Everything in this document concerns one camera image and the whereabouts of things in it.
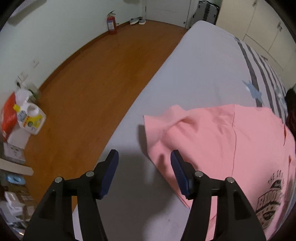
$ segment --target fire extinguisher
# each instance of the fire extinguisher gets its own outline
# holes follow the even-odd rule
[[[115,21],[115,13],[113,13],[114,10],[112,12],[109,12],[107,15],[107,24],[108,24],[108,30],[109,30],[109,34],[116,34],[117,30],[116,30],[116,21]]]

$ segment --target detergent bottle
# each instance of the detergent bottle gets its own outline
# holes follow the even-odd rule
[[[20,127],[30,134],[37,135],[46,120],[44,112],[37,105],[29,102],[21,107],[14,105],[13,109],[17,112]]]

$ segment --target bed sheet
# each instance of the bed sheet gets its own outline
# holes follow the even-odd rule
[[[285,120],[286,90],[268,62],[225,30],[199,21],[143,89],[110,138],[119,165],[108,195],[98,202],[110,241],[180,241],[189,209],[147,156],[143,115],[170,106],[189,110],[226,104],[267,106]],[[75,237],[82,240],[77,207]]]

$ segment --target shoe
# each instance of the shoe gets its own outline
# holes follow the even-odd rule
[[[142,19],[142,17],[132,18],[132,19],[130,20],[130,25],[134,25],[134,24],[136,24],[137,22],[139,22],[139,19]]]
[[[139,18],[139,24],[144,25],[146,23],[146,20],[143,18]]]

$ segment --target pink shirt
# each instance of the pink shirt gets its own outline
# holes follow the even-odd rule
[[[291,198],[296,173],[295,141],[269,108],[225,105],[189,111],[172,106],[162,116],[144,116],[151,161],[188,207],[180,192],[170,153],[179,150],[210,178],[233,177],[269,239]],[[212,198],[207,240],[215,231],[217,198]]]

